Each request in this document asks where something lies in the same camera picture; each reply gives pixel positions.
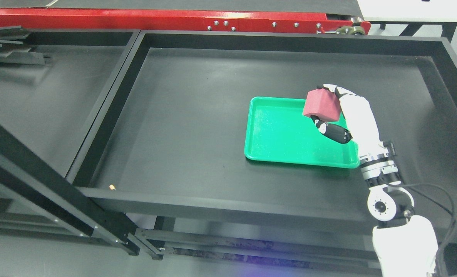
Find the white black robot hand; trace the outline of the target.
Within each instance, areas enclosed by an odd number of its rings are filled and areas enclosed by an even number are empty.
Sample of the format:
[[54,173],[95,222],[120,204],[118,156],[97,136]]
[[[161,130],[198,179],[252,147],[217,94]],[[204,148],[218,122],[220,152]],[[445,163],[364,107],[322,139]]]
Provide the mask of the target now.
[[337,122],[310,117],[323,136],[340,144],[356,143],[360,161],[369,162],[390,156],[390,151],[380,139],[376,119],[366,98],[334,84],[323,84],[317,89],[334,93],[341,106],[341,117]]

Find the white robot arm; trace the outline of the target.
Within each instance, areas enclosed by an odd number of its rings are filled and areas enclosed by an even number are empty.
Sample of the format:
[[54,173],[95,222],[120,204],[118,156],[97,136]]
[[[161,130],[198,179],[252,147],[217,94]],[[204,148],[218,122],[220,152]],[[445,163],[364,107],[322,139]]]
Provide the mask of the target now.
[[383,277],[431,277],[438,251],[432,223],[415,213],[413,195],[380,141],[358,143],[360,170],[369,187],[367,208],[378,221],[372,244]]

